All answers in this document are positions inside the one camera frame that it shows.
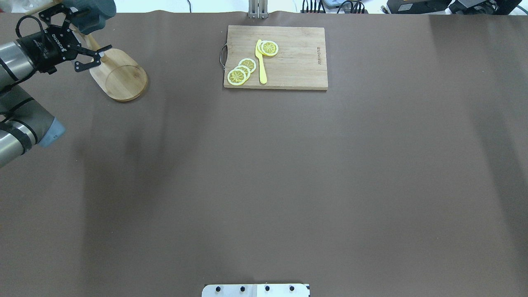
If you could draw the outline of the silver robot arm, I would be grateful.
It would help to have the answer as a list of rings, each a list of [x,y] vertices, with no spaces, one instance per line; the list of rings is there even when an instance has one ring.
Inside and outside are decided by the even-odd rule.
[[[103,29],[116,15],[113,0],[55,0],[22,16],[15,26],[16,40],[1,45],[0,163],[5,166],[32,147],[48,147],[65,127],[22,87],[36,73],[49,75],[57,65],[71,61],[77,73],[101,65],[102,53],[88,49],[81,34]]]

